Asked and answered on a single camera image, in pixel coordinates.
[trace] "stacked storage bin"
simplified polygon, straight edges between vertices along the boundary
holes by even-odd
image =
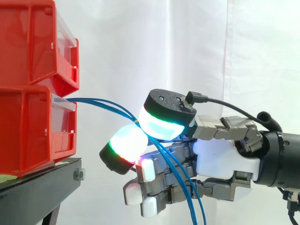
[[[0,175],[22,177],[76,153],[78,40],[53,0],[0,0]]]

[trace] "screw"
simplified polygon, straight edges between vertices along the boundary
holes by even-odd
[[[74,172],[74,180],[80,181],[85,178],[85,169],[80,168]]]

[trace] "cyan led light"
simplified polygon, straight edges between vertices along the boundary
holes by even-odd
[[[184,126],[182,125],[155,118],[154,116],[150,115],[144,107],[139,115],[139,123],[141,128],[148,135],[166,141],[170,141],[179,136],[184,130]]]
[[[109,145],[121,158],[135,163],[148,145],[147,135],[135,124],[122,127],[110,139]]]

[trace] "blue cable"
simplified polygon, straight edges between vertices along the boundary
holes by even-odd
[[[99,98],[68,98],[67,100],[72,101],[72,102],[76,101],[76,102],[87,103],[87,104],[91,104],[91,105],[95,105],[95,106],[104,108],[104,109],[109,110],[109,111],[111,111],[113,113],[117,113],[117,114],[119,114],[119,115],[121,115],[123,117],[126,117],[126,118],[130,119],[131,121],[135,122],[135,124],[138,127],[140,127],[139,123],[136,123],[136,121],[137,121],[136,117],[130,111],[128,111],[126,108],[124,108],[123,106],[121,106],[121,105],[119,105],[117,103],[114,103],[114,102],[111,102],[111,101],[108,101],[108,100],[105,100],[105,99],[99,99]],[[127,112],[128,114],[126,114],[126,113],[122,112],[121,110],[118,110],[118,109],[116,109],[116,108],[114,108],[112,106],[108,106],[106,104],[102,104],[102,103],[96,102],[96,101],[107,102],[107,103],[110,103],[112,105],[115,105],[115,106],[121,108],[122,110],[124,110],[125,112]],[[168,156],[165,153],[167,153],[177,163],[177,165],[183,171],[184,175],[186,176],[186,178],[190,182],[191,187],[192,187],[193,191],[195,192],[195,194],[197,196],[197,199],[198,199],[198,202],[200,204],[201,211],[202,211],[204,225],[206,225],[206,218],[205,218],[204,208],[203,208],[200,196],[199,196],[199,194],[198,194],[198,192],[197,192],[197,190],[196,190],[193,182],[191,181],[190,177],[188,176],[187,172],[184,170],[184,167],[180,164],[180,162],[177,160],[177,158],[175,156],[173,156],[161,143],[159,143],[155,138],[153,138],[153,137],[151,137],[149,135],[147,135],[147,136],[153,142],[153,144],[156,146],[156,148],[161,153],[161,155],[163,156],[164,160],[166,161],[166,163],[169,165],[170,169],[174,173],[174,175],[175,175],[177,181],[179,182],[179,184],[180,184],[180,186],[181,186],[181,188],[182,188],[182,190],[183,190],[183,192],[185,194],[185,197],[187,199],[187,203],[188,203],[188,206],[189,206],[189,209],[190,209],[190,212],[191,212],[191,217],[192,217],[193,224],[197,225],[197,219],[196,219],[196,215],[195,215],[195,209],[194,209],[194,206],[193,206],[193,203],[192,203],[192,198],[189,195],[189,190],[187,189],[187,187],[186,187],[186,185],[184,183],[184,180],[182,179],[181,175],[178,173],[178,171],[176,170],[175,166],[172,164],[172,162],[170,161],[170,159],[168,158]]]
[[[108,101],[108,100],[105,100],[105,99],[100,99],[100,98],[90,98],[90,97],[74,97],[74,98],[67,98],[68,101],[77,101],[77,100],[89,100],[89,101],[99,101],[99,102],[107,102],[109,104],[112,104],[112,105],[115,105],[117,107],[119,107],[120,109],[124,110],[125,112],[127,112],[133,119],[137,120],[136,117],[129,111],[127,110],[126,108],[124,108],[123,106],[117,104],[117,103],[114,103],[112,101]]]
[[[202,201],[200,199],[198,191],[196,190],[196,188],[195,188],[195,186],[194,186],[191,178],[189,177],[188,173],[186,172],[186,170],[184,169],[184,167],[181,165],[181,163],[178,161],[178,159],[174,155],[172,155],[172,153],[170,153],[161,143],[159,143],[159,145],[177,163],[177,165],[181,168],[182,172],[184,173],[184,175],[188,179],[189,183],[191,184],[191,187],[192,187],[193,191],[195,192],[195,194],[197,196],[197,199],[198,199],[198,202],[200,204],[200,208],[201,208],[201,212],[202,212],[202,217],[203,217],[203,223],[204,223],[204,225],[206,225],[206,216],[205,216],[205,213],[204,213],[204,208],[203,208],[203,205],[202,205]]]

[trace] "white fabric backdrop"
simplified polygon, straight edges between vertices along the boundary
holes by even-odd
[[[137,115],[151,89],[186,94],[195,90],[223,98],[226,0],[56,0],[80,41],[80,90],[76,97],[106,98]],[[220,117],[221,107],[200,106]],[[79,104],[77,157],[86,179],[60,208],[58,225],[191,224],[186,202],[169,205],[152,219],[124,205],[123,185],[135,175],[109,171],[98,153],[128,124],[94,106]],[[203,198],[208,224],[216,201]],[[199,224],[200,207],[195,201]]]
[[[225,60],[224,99],[254,116],[267,111],[294,134],[300,134],[299,8],[297,0],[229,0]],[[217,203],[218,225],[291,224],[276,188],[252,188],[238,202]],[[300,222],[300,213],[295,218]]]
[[[253,115],[266,110],[285,132],[299,133],[298,1],[229,0],[227,30],[226,0],[56,2],[80,40],[81,89],[73,96],[107,98],[138,114],[153,88],[183,94],[195,90],[224,97]],[[198,110],[222,114],[212,104]],[[224,115],[229,114],[233,112],[224,109]],[[108,171],[98,152],[127,123],[93,106],[79,105],[76,156],[83,158],[87,176],[62,204],[59,225],[191,224],[186,202],[168,206],[152,219],[141,218],[138,206],[124,205],[122,186],[134,174]],[[217,221],[216,202],[204,198],[208,224],[289,224],[280,193],[253,188],[239,202],[218,202]]]

